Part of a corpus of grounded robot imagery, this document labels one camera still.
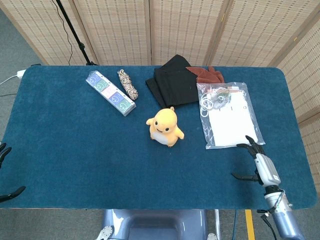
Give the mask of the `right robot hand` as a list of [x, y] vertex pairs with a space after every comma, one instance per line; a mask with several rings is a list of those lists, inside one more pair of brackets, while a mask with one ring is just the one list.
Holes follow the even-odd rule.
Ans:
[[231, 175], [237, 180], [258, 182], [264, 188], [278, 187], [281, 184], [281, 180], [273, 161], [265, 155], [264, 149], [253, 138], [248, 135], [245, 138], [249, 141], [249, 144], [239, 143], [236, 146], [247, 149], [253, 157], [256, 169], [253, 175], [239, 175], [234, 172]]

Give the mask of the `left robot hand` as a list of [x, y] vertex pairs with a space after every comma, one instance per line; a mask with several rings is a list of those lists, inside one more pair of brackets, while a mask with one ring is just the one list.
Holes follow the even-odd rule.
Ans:
[[[5, 142], [0, 144], [0, 166], [1, 167], [5, 157], [11, 152], [11, 150], [12, 150], [12, 147], [7, 147], [7, 144]], [[0, 202], [4, 203], [6, 201], [9, 201], [18, 197], [21, 193], [24, 192], [25, 189], [26, 189], [26, 186], [20, 186], [16, 191], [12, 193], [1, 195]]]

